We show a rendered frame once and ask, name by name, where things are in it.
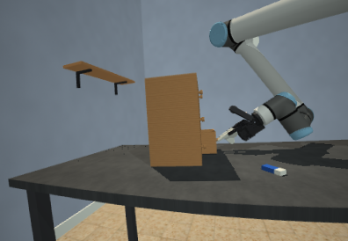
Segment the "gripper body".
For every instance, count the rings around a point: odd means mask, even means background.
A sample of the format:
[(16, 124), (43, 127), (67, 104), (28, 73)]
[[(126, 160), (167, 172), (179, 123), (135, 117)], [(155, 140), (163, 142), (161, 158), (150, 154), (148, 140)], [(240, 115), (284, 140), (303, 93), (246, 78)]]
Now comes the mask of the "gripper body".
[(261, 130), (265, 128), (261, 117), (257, 113), (254, 112), (251, 115), (254, 117), (252, 121), (241, 120), (233, 126), (233, 128), (236, 128), (239, 125), (243, 124), (241, 129), (239, 130), (240, 134), (238, 131), (236, 132), (238, 133), (239, 136), (242, 135), (240, 137), (244, 141), (248, 141), (250, 138), (255, 136), (256, 133), (260, 132)]

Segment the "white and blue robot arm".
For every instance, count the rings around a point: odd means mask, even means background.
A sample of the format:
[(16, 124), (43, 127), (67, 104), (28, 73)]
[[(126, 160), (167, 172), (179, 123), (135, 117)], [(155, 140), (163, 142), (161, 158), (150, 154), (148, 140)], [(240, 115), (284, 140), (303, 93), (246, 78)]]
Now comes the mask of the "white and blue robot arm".
[(278, 119), (289, 136), (299, 140), (313, 133), (310, 124), (314, 112), (301, 102), (252, 43), (253, 38), (345, 12), (348, 12), (348, 0), (280, 0), (211, 27), (209, 39), (212, 45), (229, 47), (241, 55), (274, 96), (254, 109), (265, 126)]

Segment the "blue and white eraser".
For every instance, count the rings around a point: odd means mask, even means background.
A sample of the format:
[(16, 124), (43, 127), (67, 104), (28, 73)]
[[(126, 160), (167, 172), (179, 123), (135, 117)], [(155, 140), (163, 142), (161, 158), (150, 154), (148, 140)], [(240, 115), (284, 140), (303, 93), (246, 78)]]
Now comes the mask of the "blue and white eraser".
[(261, 165), (263, 171), (270, 172), (279, 176), (286, 175), (286, 170), (272, 165), (264, 164)]

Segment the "brown wooden chest of drawers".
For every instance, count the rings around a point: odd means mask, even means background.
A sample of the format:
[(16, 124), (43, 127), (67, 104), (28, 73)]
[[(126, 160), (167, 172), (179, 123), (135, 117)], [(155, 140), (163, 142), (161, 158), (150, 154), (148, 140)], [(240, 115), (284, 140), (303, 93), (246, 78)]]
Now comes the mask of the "brown wooden chest of drawers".
[(150, 166), (202, 166), (197, 74), (145, 78)]

